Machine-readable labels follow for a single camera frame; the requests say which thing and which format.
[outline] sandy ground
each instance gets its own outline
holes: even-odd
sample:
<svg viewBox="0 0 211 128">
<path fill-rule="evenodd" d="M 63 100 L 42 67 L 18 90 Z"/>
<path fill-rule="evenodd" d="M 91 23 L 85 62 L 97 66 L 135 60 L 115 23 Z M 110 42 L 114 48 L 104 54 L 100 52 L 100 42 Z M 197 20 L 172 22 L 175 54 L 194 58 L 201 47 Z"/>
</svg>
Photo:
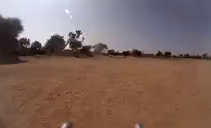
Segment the sandy ground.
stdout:
<svg viewBox="0 0 211 128">
<path fill-rule="evenodd" d="M 0 65 L 8 128 L 211 128 L 211 61 L 26 59 Z"/>
</svg>

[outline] vegetation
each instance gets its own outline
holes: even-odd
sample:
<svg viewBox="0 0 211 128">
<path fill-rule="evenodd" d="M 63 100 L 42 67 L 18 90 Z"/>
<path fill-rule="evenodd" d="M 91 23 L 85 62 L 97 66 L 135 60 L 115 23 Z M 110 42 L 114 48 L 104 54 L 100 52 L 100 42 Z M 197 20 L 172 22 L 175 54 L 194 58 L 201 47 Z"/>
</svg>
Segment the vegetation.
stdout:
<svg viewBox="0 0 211 128">
<path fill-rule="evenodd" d="M 101 54 L 104 50 L 108 49 L 107 45 L 101 42 L 93 45 L 93 48 L 94 48 L 93 52 L 99 54 Z"/>
<path fill-rule="evenodd" d="M 59 53 L 66 47 L 63 36 L 55 34 L 46 42 L 44 49 L 49 53 Z"/>
<path fill-rule="evenodd" d="M 18 35 L 23 31 L 17 18 L 5 18 L 0 15 L 0 61 L 17 61 Z"/>
<path fill-rule="evenodd" d="M 68 40 L 64 40 L 64 36 L 54 34 L 52 35 L 44 46 L 38 41 L 31 41 L 27 37 L 21 37 L 17 39 L 19 34 L 23 31 L 23 26 L 18 18 L 6 18 L 0 15 L 0 60 L 18 60 L 18 56 L 30 56 L 35 54 L 62 54 L 68 55 L 70 50 L 66 49 L 69 45 L 71 53 L 78 57 L 81 54 L 86 56 L 93 56 L 94 54 L 105 54 L 112 56 L 134 56 L 134 57 L 173 57 L 173 58 L 191 58 L 191 59 L 211 59 L 207 53 L 201 55 L 190 54 L 178 54 L 173 55 L 170 51 L 161 52 L 156 54 L 144 54 L 140 50 L 133 49 L 132 51 L 115 51 L 114 49 L 108 49 L 107 44 L 99 42 L 95 45 L 83 45 L 85 40 L 82 37 L 82 31 L 76 30 L 75 32 L 69 32 Z"/>
</svg>

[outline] dirt field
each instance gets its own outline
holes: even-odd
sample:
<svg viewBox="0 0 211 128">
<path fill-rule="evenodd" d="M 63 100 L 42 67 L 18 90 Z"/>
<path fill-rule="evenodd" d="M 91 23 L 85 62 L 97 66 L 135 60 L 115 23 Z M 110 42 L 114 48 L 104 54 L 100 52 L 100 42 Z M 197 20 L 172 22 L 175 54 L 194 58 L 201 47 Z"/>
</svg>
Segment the dirt field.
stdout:
<svg viewBox="0 0 211 128">
<path fill-rule="evenodd" d="M 0 65 L 8 128 L 211 128 L 211 61 L 26 59 Z"/>
</svg>

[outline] hazy sky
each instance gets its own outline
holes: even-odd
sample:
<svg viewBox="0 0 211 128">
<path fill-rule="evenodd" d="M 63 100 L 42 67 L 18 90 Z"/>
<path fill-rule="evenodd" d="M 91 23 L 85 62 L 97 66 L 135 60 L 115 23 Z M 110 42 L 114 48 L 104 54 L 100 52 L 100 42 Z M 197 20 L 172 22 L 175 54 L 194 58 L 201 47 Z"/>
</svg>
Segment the hazy sky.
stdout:
<svg viewBox="0 0 211 128">
<path fill-rule="evenodd" d="M 77 28 L 85 44 L 211 52 L 211 0 L 0 0 L 0 14 L 19 17 L 22 35 L 41 43 Z"/>
</svg>

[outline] bush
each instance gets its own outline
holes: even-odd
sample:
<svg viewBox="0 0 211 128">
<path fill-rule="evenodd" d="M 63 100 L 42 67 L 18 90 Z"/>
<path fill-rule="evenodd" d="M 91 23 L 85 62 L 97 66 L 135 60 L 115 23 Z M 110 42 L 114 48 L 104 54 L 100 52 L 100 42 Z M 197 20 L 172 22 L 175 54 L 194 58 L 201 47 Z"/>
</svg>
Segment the bush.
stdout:
<svg viewBox="0 0 211 128">
<path fill-rule="evenodd" d="M 165 57 L 171 57 L 171 56 L 172 56 L 172 53 L 169 52 L 169 51 L 166 51 L 166 52 L 164 53 L 164 56 L 165 56 Z"/>
</svg>

